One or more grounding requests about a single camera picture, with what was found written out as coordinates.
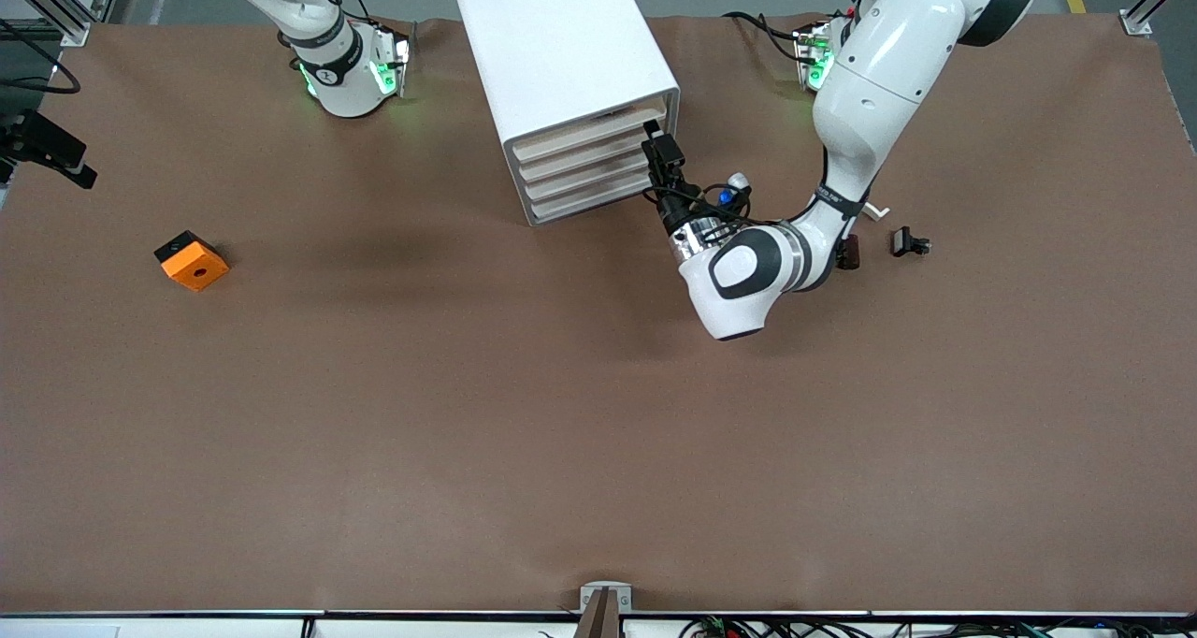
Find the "brown tabletop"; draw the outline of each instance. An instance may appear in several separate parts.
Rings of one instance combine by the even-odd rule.
[[[777,20],[785,25],[790,20]],[[791,62],[658,19],[692,182],[819,181]],[[640,199],[525,224],[460,24],[339,121],[273,28],[96,28],[0,212],[0,607],[1197,604],[1197,162],[1150,41],[961,47],[863,268],[703,330]],[[891,230],[932,238],[887,254]],[[203,293],[152,251],[233,268]]]

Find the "white robotic arm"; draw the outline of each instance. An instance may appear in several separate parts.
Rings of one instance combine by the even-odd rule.
[[[1031,0],[857,0],[855,16],[831,20],[824,36],[833,66],[820,75],[814,126],[825,170],[806,211],[791,220],[737,229],[742,175],[709,206],[681,177],[681,153],[650,129],[657,207],[707,332],[718,340],[759,332],[785,292],[819,287],[836,249],[864,207],[869,187],[901,130],[931,90],[956,44],[988,45],[1017,24]],[[693,195],[686,200],[686,195]]]
[[[308,91],[329,114],[360,117],[401,96],[406,36],[367,19],[348,19],[335,0],[248,0],[278,25],[299,57]]]

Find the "white plastic drawer unit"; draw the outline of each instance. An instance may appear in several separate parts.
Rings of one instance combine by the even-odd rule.
[[[649,187],[644,123],[681,96],[636,0],[457,0],[530,224]]]

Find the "orange cube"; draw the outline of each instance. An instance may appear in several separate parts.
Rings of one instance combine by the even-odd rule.
[[[206,242],[184,230],[166,245],[153,251],[162,271],[175,282],[200,292],[229,272],[229,265]]]

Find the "brown table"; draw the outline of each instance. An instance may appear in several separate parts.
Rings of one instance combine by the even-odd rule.
[[[789,20],[777,20],[786,24]],[[693,182],[820,174],[792,63],[658,19]],[[322,114],[273,28],[96,28],[0,212],[0,607],[1197,604],[1197,162],[1150,41],[961,47],[864,266],[710,340],[639,199],[524,224],[460,24]],[[893,259],[888,233],[931,237]],[[183,229],[205,293],[152,251]]]

